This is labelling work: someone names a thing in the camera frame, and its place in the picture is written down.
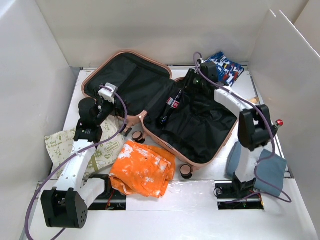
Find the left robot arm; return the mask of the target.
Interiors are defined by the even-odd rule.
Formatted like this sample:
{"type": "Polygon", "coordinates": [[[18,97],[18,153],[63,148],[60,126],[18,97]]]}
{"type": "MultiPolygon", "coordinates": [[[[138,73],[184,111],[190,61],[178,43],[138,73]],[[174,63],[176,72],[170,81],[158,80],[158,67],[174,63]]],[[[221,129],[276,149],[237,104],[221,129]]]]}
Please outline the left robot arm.
{"type": "Polygon", "coordinates": [[[82,99],[78,104],[79,120],[71,147],[70,159],[51,190],[44,190],[41,205],[49,228],[81,229],[88,217],[88,208],[97,197],[107,198],[111,185],[103,178],[83,178],[91,157],[102,139],[102,123],[113,112],[115,98],[100,96],[82,99]]]}

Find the orange white tie-dye garment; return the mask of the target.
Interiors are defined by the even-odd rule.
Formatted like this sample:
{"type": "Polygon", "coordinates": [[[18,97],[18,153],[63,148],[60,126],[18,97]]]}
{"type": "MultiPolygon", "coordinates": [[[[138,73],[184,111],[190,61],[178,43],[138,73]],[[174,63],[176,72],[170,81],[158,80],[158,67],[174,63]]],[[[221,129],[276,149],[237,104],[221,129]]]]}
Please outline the orange white tie-dye garment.
{"type": "Polygon", "coordinates": [[[113,164],[109,178],[112,188],[124,195],[161,198],[173,180],[175,170],[176,157],[169,151],[128,140],[113,164]]]}

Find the beige cosmetic tube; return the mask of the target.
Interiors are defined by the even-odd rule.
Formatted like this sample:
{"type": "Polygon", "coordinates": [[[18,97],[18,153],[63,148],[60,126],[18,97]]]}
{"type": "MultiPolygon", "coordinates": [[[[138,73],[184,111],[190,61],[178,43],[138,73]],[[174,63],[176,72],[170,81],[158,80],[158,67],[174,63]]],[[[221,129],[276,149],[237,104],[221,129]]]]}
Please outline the beige cosmetic tube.
{"type": "Polygon", "coordinates": [[[254,105],[258,105],[259,104],[259,102],[260,102],[260,99],[259,99],[259,97],[254,97],[254,98],[251,98],[250,100],[249,100],[249,102],[250,103],[252,103],[252,104],[254,104],[254,105]]]}

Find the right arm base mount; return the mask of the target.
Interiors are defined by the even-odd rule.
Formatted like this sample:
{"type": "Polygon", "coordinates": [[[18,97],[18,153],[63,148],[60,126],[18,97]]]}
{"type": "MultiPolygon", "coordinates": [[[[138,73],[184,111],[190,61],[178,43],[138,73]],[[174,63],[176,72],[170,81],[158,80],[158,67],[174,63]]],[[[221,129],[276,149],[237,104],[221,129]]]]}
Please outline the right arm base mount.
{"type": "Polygon", "coordinates": [[[219,180],[214,183],[213,194],[219,210],[264,210],[260,194],[253,189],[237,193],[231,181],[219,180]]]}

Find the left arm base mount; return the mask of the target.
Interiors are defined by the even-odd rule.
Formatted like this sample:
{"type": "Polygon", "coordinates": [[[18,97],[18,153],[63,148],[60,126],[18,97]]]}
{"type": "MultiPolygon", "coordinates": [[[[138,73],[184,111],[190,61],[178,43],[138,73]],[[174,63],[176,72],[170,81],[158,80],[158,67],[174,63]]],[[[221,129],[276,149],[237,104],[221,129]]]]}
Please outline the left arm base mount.
{"type": "Polygon", "coordinates": [[[90,211],[125,211],[127,196],[111,188],[108,193],[98,196],[91,206],[90,211]]]}

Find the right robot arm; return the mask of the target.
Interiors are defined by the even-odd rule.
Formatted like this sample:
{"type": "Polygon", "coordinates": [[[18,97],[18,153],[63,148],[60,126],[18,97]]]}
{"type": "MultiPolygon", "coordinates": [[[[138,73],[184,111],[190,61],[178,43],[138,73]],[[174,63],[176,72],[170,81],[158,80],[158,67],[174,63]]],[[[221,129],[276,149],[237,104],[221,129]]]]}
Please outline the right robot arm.
{"type": "Polygon", "coordinates": [[[238,116],[237,136],[241,152],[238,167],[232,177],[231,191],[235,196],[243,197],[258,180],[260,155],[275,136],[269,108],[265,104],[256,105],[235,93],[229,86],[210,80],[201,70],[204,61],[199,59],[194,64],[196,73],[214,86],[214,100],[238,116]]]}

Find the cola bottle red cap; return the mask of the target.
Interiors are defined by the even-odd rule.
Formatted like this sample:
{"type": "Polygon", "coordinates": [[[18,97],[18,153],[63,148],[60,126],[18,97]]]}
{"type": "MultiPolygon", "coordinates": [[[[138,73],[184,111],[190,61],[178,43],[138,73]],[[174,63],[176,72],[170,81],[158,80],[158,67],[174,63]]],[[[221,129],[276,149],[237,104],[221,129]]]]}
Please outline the cola bottle red cap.
{"type": "Polygon", "coordinates": [[[283,125],[284,125],[284,121],[281,119],[278,119],[274,122],[274,124],[271,126],[271,132],[273,137],[277,135],[279,128],[282,127],[283,125]]]}
{"type": "Polygon", "coordinates": [[[157,120],[157,124],[160,127],[164,127],[168,123],[170,116],[178,108],[183,93],[184,90],[180,88],[167,99],[165,107],[157,120]]]}

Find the grey-blue cloth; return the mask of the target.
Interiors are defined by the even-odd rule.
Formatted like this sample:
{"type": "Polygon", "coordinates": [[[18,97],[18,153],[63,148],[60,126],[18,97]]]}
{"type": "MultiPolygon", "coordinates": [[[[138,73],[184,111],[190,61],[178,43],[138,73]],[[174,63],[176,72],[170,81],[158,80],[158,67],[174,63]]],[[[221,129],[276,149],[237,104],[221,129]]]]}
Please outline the grey-blue cloth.
{"type": "MultiPolygon", "coordinates": [[[[240,155],[241,155],[241,144],[237,141],[227,158],[226,163],[226,176],[229,178],[233,177],[233,174],[235,173],[239,161],[240,161],[240,155]]],[[[287,161],[275,154],[273,157],[262,161],[257,166],[257,174],[258,177],[262,180],[268,182],[269,184],[274,185],[278,189],[282,190],[284,185],[284,176],[286,172],[287,167],[287,161]]],[[[269,194],[272,194],[276,197],[279,197],[281,195],[281,191],[278,189],[275,189],[274,187],[263,183],[261,180],[256,180],[254,187],[256,189],[261,190],[262,192],[266,192],[269,194]]]]}

